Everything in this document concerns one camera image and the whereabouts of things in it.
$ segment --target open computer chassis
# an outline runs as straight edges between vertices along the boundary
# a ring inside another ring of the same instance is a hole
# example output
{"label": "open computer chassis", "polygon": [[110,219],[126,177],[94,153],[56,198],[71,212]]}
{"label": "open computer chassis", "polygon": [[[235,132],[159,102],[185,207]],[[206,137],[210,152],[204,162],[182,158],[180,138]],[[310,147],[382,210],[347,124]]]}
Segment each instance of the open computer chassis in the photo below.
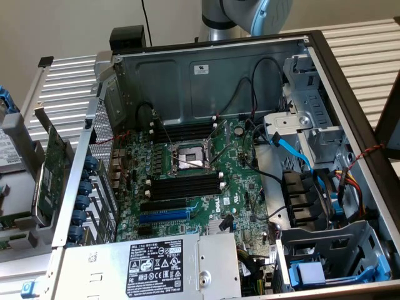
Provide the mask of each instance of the open computer chassis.
{"label": "open computer chassis", "polygon": [[[380,150],[352,165],[376,141],[320,32],[102,52],[95,72],[44,296],[88,273],[121,298],[400,286],[399,181]],[[97,213],[76,222],[80,209]],[[153,270],[164,257],[170,284]]]}

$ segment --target warning label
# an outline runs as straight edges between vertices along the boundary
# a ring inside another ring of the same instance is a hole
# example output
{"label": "warning label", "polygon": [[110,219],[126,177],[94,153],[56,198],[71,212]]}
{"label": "warning label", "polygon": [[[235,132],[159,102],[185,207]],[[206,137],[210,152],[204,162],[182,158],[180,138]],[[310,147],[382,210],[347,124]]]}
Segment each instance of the warning label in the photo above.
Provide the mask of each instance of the warning label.
{"label": "warning label", "polygon": [[131,246],[126,279],[130,298],[183,292],[183,240]]}
{"label": "warning label", "polygon": [[20,162],[21,160],[10,137],[0,129],[0,167]]}

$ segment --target power supply label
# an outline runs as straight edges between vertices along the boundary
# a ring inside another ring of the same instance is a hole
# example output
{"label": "power supply label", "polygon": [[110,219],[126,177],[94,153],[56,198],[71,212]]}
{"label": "power supply label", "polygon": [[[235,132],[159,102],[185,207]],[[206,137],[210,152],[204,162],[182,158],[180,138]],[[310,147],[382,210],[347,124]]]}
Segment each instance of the power supply label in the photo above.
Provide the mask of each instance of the power supply label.
{"label": "power supply label", "polygon": [[129,298],[183,292],[183,240],[131,245]]}

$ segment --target white wall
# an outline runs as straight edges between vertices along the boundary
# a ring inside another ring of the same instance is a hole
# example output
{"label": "white wall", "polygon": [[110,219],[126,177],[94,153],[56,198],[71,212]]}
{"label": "white wall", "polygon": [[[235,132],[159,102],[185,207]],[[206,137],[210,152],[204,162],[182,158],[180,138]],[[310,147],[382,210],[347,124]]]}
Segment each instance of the white wall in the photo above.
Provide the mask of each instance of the white wall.
{"label": "white wall", "polygon": [[[155,45],[198,35],[201,0],[144,2]],[[1,10],[0,84],[19,107],[40,57],[96,54],[109,49],[112,28],[144,24],[140,0],[4,0]],[[393,16],[400,16],[400,0],[294,0],[284,29]]]}

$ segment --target blue pcie slot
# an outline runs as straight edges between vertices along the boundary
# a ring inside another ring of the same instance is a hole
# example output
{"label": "blue pcie slot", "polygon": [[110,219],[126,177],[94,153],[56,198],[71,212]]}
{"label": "blue pcie slot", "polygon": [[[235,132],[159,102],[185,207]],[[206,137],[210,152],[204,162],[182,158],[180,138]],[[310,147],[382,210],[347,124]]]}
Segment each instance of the blue pcie slot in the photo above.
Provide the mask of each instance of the blue pcie slot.
{"label": "blue pcie slot", "polygon": [[190,211],[180,209],[178,211],[156,212],[154,214],[142,214],[139,216],[139,223],[154,223],[163,221],[172,221],[179,219],[190,220]]}

